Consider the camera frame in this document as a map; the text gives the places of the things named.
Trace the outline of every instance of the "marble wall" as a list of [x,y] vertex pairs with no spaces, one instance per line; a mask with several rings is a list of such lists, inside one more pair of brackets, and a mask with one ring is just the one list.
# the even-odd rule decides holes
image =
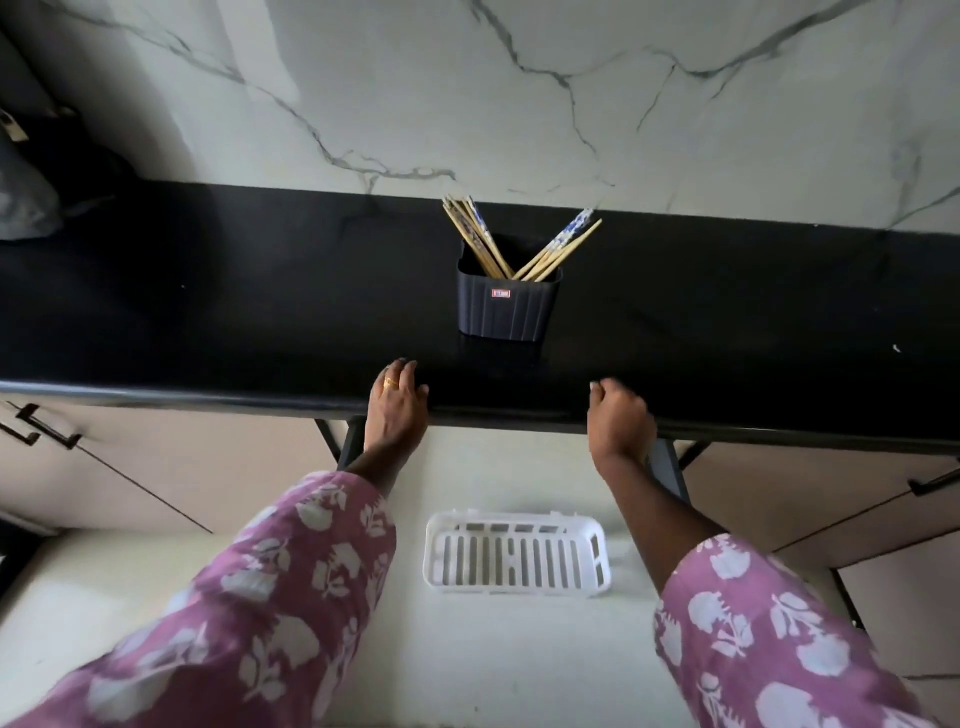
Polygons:
[[956,0],[5,0],[161,180],[960,232]]

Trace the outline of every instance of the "white plastic basket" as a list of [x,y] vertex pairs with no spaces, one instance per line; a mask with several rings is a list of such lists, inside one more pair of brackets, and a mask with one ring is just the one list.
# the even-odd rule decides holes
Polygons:
[[442,592],[594,596],[611,585],[603,528],[586,516],[447,511],[426,525],[423,578]]

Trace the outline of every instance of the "pink floral pajama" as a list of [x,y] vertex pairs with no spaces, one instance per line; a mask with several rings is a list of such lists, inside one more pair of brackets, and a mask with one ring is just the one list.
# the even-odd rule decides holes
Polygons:
[[[370,483],[312,473],[258,514],[165,616],[68,674],[10,726],[317,725],[395,548]],[[729,535],[687,554],[655,630],[658,654],[703,726],[932,725],[876,663],[865,634]]]

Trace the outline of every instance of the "kitchen counter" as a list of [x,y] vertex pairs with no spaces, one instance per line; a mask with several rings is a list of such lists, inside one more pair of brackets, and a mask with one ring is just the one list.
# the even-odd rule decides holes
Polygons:
[[[576,211],[481,209],[534,250]],[[0,246],[0,391],[345,417],[407,356],[442,424],[582,431],[619,376],[668,437],[960,451],[957,236],[600,216],[534,346],[458,332],[437,200],[144,182]]]

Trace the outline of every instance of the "woman's left hand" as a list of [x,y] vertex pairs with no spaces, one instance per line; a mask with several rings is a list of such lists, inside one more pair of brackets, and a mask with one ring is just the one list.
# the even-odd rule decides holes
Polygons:
[[386,446],[406,458],[417,449],[426,431],[429,388],[417,386],[416,370],[416,361],[398,359],[376,378],[367,409],[364,451]]

